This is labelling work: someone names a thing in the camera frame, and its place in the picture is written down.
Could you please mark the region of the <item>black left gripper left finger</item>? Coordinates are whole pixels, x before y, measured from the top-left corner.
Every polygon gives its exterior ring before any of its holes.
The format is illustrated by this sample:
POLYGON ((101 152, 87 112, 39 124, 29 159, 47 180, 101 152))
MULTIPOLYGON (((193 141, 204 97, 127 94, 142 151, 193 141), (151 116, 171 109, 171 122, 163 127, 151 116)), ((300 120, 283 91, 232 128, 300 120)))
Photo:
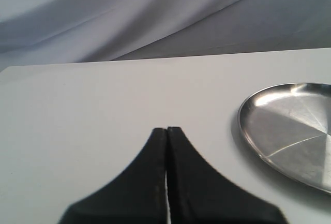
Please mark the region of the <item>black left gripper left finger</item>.
POLYGON ((167 223, 165 129, 155 128, 114 180, 70 205, 60 223, 167 223))

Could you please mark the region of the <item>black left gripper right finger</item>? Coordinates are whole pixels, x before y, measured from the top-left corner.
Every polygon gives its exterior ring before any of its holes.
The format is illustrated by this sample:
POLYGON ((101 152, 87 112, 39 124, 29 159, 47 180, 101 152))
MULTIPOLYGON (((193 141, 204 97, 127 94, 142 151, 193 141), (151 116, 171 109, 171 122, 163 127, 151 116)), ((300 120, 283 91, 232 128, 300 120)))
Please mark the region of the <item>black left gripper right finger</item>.
POLYGON ((217 172, 179 127, 169 127, 167 185, 172 223, 287 223, 280 209, 217 172))

